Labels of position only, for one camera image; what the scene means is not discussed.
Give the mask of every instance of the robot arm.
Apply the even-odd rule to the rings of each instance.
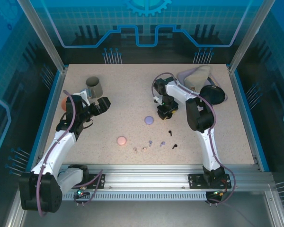
[[[220,182],[221,177],[224,177],[225,171],[222,166],[216,161],[213,156],[209,137],[211,136],[215,154],[216,144],[214,141],[213,129],[209,134],[209,128],[213,124],[213,114],[210,108],[194,94],[181,89],[172,77],[167,79],[158,79],[154,83],[154,88],[161,95],[154,97],[155,102],[160,105],[158,108],[158,115],[161,119],[169,119],[178,110],[179,102],[186,105],[187,122],[192,130],[194,130],[199,138],[203,155],[203,170],[204,179],[208,186],[214,185],[215,182]]]
[[[69,189],[80,182],[86,183],[89,181],[89,173],[86,166],[72,165],[59,177],[58,173],[63,160],[83,131],[83,124],[89,122],[93,116],[107,111],[110,107],[110,102],[107,97],[102,97],[98,99],[99,105],[95,103],[90,104],[86,91],[73,94],[72,99],[75,104],[76,115],[70,131],[55,145],[46,163],[44,163],[44,159],[49,153],[50,148],[66,132],[71,123],[73,107],[68,98],[66,102],[66,119],[63,119],[64,115],[60,119],[50,148],[32,171],[30,173],[23,173],[19,179],[21,206],[24,210],[37,210],[36,185],[42,166],[44,166],[44,170],[40,184],[40,203],[42,211],[45,212],[56,212],[62,202],[62,196]]]

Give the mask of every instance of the purple disc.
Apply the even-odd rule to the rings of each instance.
[[[152,123],[153,123],[153,117],[147,116],[147,117],[144,119],[144,121],[145,121],[146,124],[152,124]]]

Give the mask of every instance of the metal cup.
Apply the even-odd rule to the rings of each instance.
[[[86,80],[86,86],[91,98],[99,98],[103,95],[103,90],[98,77],[89,77]]]

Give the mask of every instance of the orange object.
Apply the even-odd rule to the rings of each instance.
[[[67,97],[65,97],[61,102],[61,108],[64,111],[66,111],[66,100],[67,100]]]

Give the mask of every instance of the work surface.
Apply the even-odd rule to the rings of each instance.
[[[185,106],[171,119],[163,121],[157,115],[157,105],[151,95],[151,84],[162,72],[175,76],[182,71],[196,68],[197,64],[75,64],[69,65],[63,90],[72,93],[86,88],[90,76],[100,79],[104,94],[111,102],[109,110],[93,117],[94,124],[83,130],[78,141],[64,160],[65,164],[108,165],[187,165],[202,164],[201,146],[196,133],[190,129]],[[228,96],[228,100],[215,105],[217,124],[215,141],[221,161],[225,164],[253,164],[248,139],[244,130],[238,104],[229,74],[224,64],[212,64],[212,75]],[[64,111],[59,98],[46,149],[53,141],[56,125]],[[152,116],[154,123],[146,125],[144,118]],[[119,146],[119,136],[127,143]]]

